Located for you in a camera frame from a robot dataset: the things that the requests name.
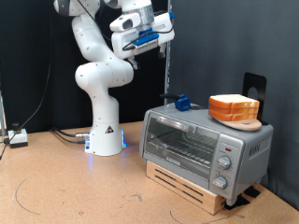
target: toaster oven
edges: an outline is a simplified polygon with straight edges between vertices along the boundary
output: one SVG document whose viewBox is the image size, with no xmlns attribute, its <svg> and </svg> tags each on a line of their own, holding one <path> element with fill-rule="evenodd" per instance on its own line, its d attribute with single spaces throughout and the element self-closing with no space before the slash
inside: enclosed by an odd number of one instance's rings
<svg viewBox="0 0 299 224">
<path fill-rule="evenodd" d="M 256 132 L 224 126 L 207 109 L 180 112 L 174 104 L 149 110 L 140 156 L 226 198 L 237 196 L 266 174 L 273 127 Z"/>
</svg>

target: wooden pallet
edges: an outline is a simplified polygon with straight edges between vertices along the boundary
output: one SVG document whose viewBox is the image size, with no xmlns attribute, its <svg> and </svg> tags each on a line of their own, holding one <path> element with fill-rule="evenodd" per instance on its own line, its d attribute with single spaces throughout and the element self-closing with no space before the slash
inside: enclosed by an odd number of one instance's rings
<svg viewBox="0 0 299 224">
<path fill-rule="evenodd" d="M 176 194 L 206 210 L 211 215 L 218 213 L 225 204 L 225 198 L 216 195 L 207 189 L 193 184 L 178 175 L 175 175 L 161 166 L 148 161 L 147 176 Z"/>
</svg>

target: toast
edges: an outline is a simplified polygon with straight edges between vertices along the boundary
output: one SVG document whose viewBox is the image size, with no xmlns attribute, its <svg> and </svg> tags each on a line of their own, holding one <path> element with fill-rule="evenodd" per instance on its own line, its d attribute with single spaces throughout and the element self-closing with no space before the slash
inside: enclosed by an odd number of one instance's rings
<svg viewBox="0 0 299 224">
<path fill-rule="evenodd" d="M 257 113 L 253 113 L 253 114 L 222 114 L 222 113 L 218 113 L 211 109 L 208 110 L 208 115 L 213 117 L 214 119 L 220 119 L 220 120 L 224 120 L 224 121 L 256 119 L 258 117 Z"/>
<path fill-rule="evenodd" d="M 245 107 L 239 109 L 232 109 L 209 105 L 209 109 L 221 114 L 257 114 L 259 112 L 259 107 Z"/>
<path fill-rule="evenodd" d="M 260 102 L 239 94 L 210 96 L 209 104 L 226 109 L 260 107 Z"/>
</svg>

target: table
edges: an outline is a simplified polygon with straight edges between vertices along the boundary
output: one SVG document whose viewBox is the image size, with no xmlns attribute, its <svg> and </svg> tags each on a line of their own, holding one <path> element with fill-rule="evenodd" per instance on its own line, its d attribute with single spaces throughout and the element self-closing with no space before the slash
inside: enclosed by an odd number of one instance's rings
<svg viewBox="0 0 299 224">
<path fill-rule="evenodd" d="M 299 223 L 298 211 L 258 186 L 250 204 L 212 216 L 146 177 L 142 122 L 121 124 L 128 147 L 112 157 L 83 151 L 53 133 L 0 161 L 0 223 Z M 68 130 L 86 132 L 88 128 Z"/>
</svg>

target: oven glass door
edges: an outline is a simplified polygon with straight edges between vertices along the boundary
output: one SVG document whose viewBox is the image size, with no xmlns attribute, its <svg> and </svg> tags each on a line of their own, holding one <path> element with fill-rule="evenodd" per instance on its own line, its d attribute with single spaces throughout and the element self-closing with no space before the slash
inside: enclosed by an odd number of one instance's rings
<svg viewBox="0 0 299 224">
<path fill-rule="evenodd" d="M 186 121 L 150 113 L 145 152 L 208 180 L 219 136 Z"/>
</svg>

